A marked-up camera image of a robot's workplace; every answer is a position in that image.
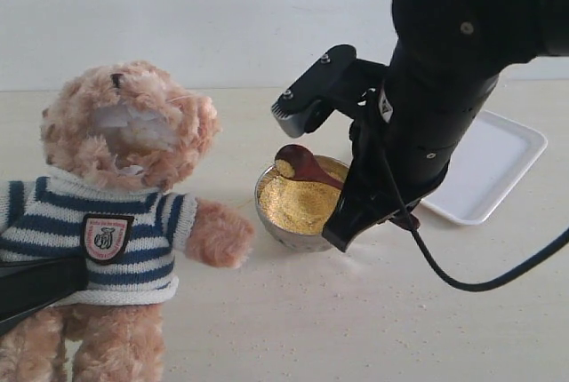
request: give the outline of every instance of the teddy bear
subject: teddy bear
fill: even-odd
[[[212,99],[145,60],[87,69],[43,111],[45,176],[0,185],[0,260],[82,256],[88,284],[0,338],[0,380],[157,382],[175,254],[239,268],[252,223],[174,192],[221,131]]]

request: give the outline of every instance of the black cable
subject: black cable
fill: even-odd
[[[371,93],[371,99],[368,99],[367,104],[368,105],[375,105],[377,107],[376,104],[379,103],[379,102],[377,102],[377,97],[378,97],[377,93]],[[373,107],[372,108],[368,107],[367,109],[370,110],[370,111],[366,112],[369,116],[372,116],[372,114],[374,114],[374,112],[377,111]],[[419,249],[421,249],[423,256],[425,257],[425,259],[427,260],[427,262],[429,263],[429,265],[433,269],[433,271],[435,271],[435,273],[444,282],[451,285],[455,289],[465,290],[465,291],[489,291],[489,290],[494,290],[494,289],[497,289],[499,287],[502,287],[505,284],[508,284],[508,283],[514,281],[519,276],[527,273],[531,269],[537,267],[543,261],[545,261],[546,259],[549,259],[555,253],[557,253],[558,251],[563,249],[569,243],[569,228],[567,228],[564,231],[564,233],[562,233],[557,239],[555,239],[553,242],[548,244],[546,247],[544,247],[543,249],[541,249],[540,251],[535,253],[529,259],[525,260],[524,262],[519,264],[517,267],[510,269],[507,273],[494,278],[493,280],[490,280],[490,281],[485,282],[485,283],[463,283],[463,282],[459,282],[458,280],[452,278],[449,274],[447,274],[438,265],[438,263],[435,261],[433,256],[430,254],[429,249],[425,245],[425,242],[423,242],[421,235],[419,234],[418,230],[413,226],[413,220],[411,219],[411,214],[407,210],[407,206],[405,205],[405,202],[403,201],[403,198],[401,196],[401,193],[399,192],[399,188],[397,187],[397,183],[395,181],[395,178],[393,176],[391,168],[389,167],[389,161],[388,161],[388,158],[385,154],[385,149],[382,146],[383,139],[382,139],[380,133],[378,132],[378,130],[371,128],[370,125],[373,125],[373,123],[369,123],[368,128],[370,129],[370,132],[378,140],[378,146],[380,147],[380,153],[381,153],[380,160],[381,160],[381,164],[383,166],[383,170],[385,171],[385,175],[387,177],[389,187],[391,188],[392,193],[393,193],[395,199],[397,200],[397,205],[399,206],[399,210],[401,212],[403,212],[403,214],[405,216],[405,220],[409,224],[413,239],[415,240],[415,242],[419,246]]]

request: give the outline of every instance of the table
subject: table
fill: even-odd
[[[392,224],[364,233],[346,254],[289,251],[261,227],[254,183],[291,142],[349,163],[349,119],[334,114],[290,140],[269,113],[280,89],[201,92],[213,97],[224,132],[175,189],[238,207],[258,233],[239,270],[178,257],[180,288],[164,308],[165,382],[567,380],[569,249],[487,293],[441,282]],[[504,81],[488,101],[486,109],[543,132],[549,147],[482,226],[416,211],[425,242],[453,276],[494,278],[565,230],[567,94],[568,81]],[[44,174],[38,122],[54,96],[0,93],[3,179]]]

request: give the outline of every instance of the teddy bear head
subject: teddy bear head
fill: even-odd
[[[212,100],[146,61],[96,67],[43,112],[48,164],[100,188],[170,189],[221,130]]]

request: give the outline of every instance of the teddy bear eye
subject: teddy bear eye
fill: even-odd
[[[121,87],[121,79],[123,78],[123,74],[117,73],[117,74],[111,74],[110,78],[113,81],[113,85],[117,88],[120,89]]]

